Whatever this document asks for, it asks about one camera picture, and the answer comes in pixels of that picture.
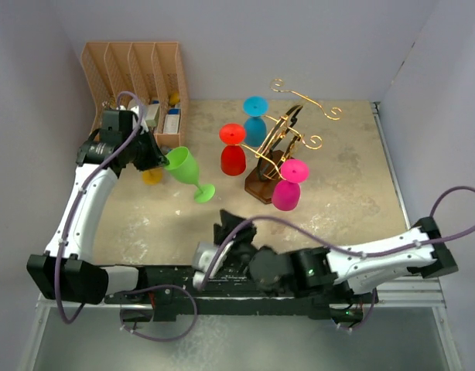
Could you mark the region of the yellow wine glass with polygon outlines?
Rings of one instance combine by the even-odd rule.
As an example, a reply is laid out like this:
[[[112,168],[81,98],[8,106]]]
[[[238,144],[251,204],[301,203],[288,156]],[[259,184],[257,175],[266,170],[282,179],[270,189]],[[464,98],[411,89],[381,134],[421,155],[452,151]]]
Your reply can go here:
[[[142,180],[147,185],[156,185],[163,179],[163,170],[161,168],[154,168],[142,172]]]

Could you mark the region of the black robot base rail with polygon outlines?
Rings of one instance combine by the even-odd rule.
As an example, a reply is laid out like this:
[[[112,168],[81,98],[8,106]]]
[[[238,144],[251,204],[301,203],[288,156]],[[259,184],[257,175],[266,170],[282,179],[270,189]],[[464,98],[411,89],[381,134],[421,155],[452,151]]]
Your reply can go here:
[[[243,271],[223,268],[203,290],[193,286],[190,266],[127,266],[138,268],[138,283],[130,291],[109,294],[101,301],[120,305],[151,305],[156,321],[172,321],[177,315],[302,315],[311,319],[334,318],[360,322],[363,315],[352,307],[377,301],[374,291],[335,302],[327,296],[296,298],[291,294],[268,296],[255,289]]]

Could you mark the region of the green wine glass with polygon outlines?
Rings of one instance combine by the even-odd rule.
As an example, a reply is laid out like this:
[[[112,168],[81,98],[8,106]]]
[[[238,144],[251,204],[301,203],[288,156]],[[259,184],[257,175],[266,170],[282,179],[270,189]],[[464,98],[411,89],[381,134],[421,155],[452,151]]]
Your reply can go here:
[[[178,182],[196,186],[193,199],[197,203],[207,203],[215,195],[213,184],[200,182],[200,167],[187,147],[179,146],[166,155],[169,164],[165,169]]]

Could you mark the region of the red wine glass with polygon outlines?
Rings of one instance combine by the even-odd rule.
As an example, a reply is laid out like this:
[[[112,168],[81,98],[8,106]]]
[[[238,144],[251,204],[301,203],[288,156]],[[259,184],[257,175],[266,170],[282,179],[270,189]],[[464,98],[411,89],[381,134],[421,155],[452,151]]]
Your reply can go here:
[[[229,176],[238,176],[246,169],[246,157],[241,143],[245,139],[244,128],[236,123],[224,125],[219,138],[225,144],[220,156],[221,171]]]

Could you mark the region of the magenta wine glass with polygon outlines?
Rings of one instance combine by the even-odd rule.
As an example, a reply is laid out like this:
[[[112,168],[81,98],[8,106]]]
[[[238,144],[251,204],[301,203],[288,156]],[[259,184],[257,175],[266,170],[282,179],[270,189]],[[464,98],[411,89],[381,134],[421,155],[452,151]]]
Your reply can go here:
[[[300,184],[309,177],[308,165],[297,159],[286,160],[280,168],[281,180],[272,194],[273,206],[281,211],[294,210],[301,196]]]

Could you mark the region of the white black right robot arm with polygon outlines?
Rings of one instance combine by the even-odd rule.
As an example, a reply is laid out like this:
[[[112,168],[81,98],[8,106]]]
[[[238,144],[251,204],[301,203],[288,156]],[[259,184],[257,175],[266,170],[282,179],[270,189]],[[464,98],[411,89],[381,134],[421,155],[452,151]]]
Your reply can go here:
[[[240,223],[245,223],[239,230]],[[268,296],[327,296],[352,302],[378,285],[408,274],[423,278],[455,273],[457,263],[441,241],[436,221],[421,218],[406,232],[383,240],[332,248],[309,247],[277,253],[253,245],[256,227],[242,217],[220,211],[214,243],[223,247],[217,267],[237,265],[255,289]]]

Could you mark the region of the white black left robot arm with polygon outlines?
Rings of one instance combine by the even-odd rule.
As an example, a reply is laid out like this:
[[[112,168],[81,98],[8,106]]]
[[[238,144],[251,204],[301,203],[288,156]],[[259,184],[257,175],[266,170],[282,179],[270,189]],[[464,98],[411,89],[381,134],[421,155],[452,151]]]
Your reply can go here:
[[[132,303],[149,295],[138,268],[94,265],[94,238],[107,199],[128,164],[140,172],[168,165],[137,107],[107,110],[101,127],[80,146],[73,189],[60,225],[43,254],[29,257],[26,269],[42,295],[80,304],[99,304],[121,291]]]

